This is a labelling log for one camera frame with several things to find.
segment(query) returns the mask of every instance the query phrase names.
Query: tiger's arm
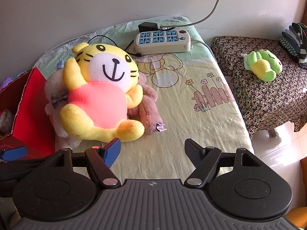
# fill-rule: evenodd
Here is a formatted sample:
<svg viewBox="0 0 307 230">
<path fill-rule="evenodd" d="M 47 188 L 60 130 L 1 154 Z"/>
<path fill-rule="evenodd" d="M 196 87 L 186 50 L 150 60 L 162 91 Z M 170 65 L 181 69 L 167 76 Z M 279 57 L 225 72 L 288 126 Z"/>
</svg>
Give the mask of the tiger's arm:
<svg viewBox="0 0 307 230">
<path fill-rule="evenodd" d="M 136 85 L 126 93 L 127 108 L 137 107 L 143 98 L 143 88 L 141 85 Z"/>
<path fill-rule="evenodd" d="M 63 69 L 62 79 L 68 89 L 68 91 L 75 90 L 87 82 L 81 74 L 80 67 L 75 58 L 69 58 Z"/>
</svg>

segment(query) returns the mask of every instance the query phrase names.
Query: small table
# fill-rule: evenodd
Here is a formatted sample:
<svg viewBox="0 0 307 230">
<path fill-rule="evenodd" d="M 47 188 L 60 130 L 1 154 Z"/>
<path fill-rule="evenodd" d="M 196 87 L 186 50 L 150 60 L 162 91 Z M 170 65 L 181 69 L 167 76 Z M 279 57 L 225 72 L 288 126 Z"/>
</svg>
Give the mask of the small table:
<svg viewBox="0 0 307 230">
<path fill-rule="evenodd" d="M 241 53 L 267 49 L 282 63 L 282 72 L 264 82 L 245 70 Z M 307 123 L 307 70 L 291 60 L 278 41 L 238 36 L 217 36 L 212 51 L 224 76 L 231 76 L 239 108 L 250 138 L 287 121 L 299 131 Z"/>
</svg>

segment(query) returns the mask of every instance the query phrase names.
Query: tiger's ear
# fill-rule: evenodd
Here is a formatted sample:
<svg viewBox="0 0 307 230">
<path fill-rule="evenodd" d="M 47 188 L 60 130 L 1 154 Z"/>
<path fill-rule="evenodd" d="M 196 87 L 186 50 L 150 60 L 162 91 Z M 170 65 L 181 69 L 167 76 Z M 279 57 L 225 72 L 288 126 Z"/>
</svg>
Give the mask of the tiger's ear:
<svg viewBox="0 0 307 230">
<path fill-rule="evenodd" d="M 78 53 L 81 51 L 82 48 L 85 48 L 87 47 L 88 44 L 86 42 L 81 42 L 79 43 L 78 45 L 75 45 L 73 48 L 72 48 L 72 52 L 73 53 Z"/>
</svg>

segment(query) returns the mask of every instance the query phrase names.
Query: white cable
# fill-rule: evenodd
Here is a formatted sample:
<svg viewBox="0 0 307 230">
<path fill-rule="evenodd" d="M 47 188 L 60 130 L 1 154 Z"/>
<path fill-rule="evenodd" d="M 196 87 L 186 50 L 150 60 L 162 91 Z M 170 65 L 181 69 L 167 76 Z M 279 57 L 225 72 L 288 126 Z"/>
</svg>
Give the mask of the white cable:
<svg viewBox="0 0 307 230">
<path fill-rule="evenodd" d="M 200 41 L 200 40 L 197 40 L 197 39 L 193 39 L 193 38 L 191 38 L 191 42 L 192 41 L 194 41 L 194 42 L 198 42 L 198 43 L 201 43 L 201 44 L 203 44 L 205 47 L 207 47 L 208 49 L 209 49 L 209 51 L 210 51 L 210 53 L 212 54 L 212 56 L 213 56 L 213 58 L 215 59 L 215 61 L 217 62 L 217 60 L 216 60 L 216 58 L 215 58 L 215 56 L 214 56 L 214 54 L 213 54 L 213 52 L 212 52 L 212 50 L 211 50 L 211 48 L 205 43 L 205 42 L 203 42 L 203 41 Z"/>
<path fill-rule="evenodd" d="M 206 16 L 205 18 L 203 18 L 202 20 L 198 21 L 198 22 L 194 22 L 194 23 L 190 23 L 190 24 L 185 24 L 185 25 L 172 25 L 172 26 L 162 26 L 162 25 L 161 25 L 161 26 L 160 26 L 160 29 L 169 28 L 169 27 L 188 27 L 188 26 L 193 26 L 193 25 L 196 25 L 196 24 L 198 24 L 198 23 L 201 23 L 201 22 L 207 20 L 207 19 L 214 13 L 214 11 L 215 11 L 215 9 L 216 9 L 216 7 L 217 7 L 219 1 L 220 1 L 220 0 L 217 0 L 217 1 L 216 1 L 215 5 L 214 5 L 214 7 L 213 7 L 213 9 L 212 9 L 212 11 L 210 12 L 210 14 L 207 15 L 207 16 Z"/>
</svg>

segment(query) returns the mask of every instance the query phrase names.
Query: tiger's nose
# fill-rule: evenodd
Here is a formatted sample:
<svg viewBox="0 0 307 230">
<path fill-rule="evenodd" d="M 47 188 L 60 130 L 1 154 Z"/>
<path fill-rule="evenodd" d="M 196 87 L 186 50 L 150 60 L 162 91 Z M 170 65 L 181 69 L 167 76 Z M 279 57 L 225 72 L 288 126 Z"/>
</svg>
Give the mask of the tiger's nose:
<svg viewBox="0 0 307 230">
<path fill-rule="evenodd" d="M 113 60 L 113 62 L 114 62 L 114 64 L 116 64 L 116 65 L 118 65 L 119 64 L 119 60 L 118 59 L 112 59 Z"/>
</svg>

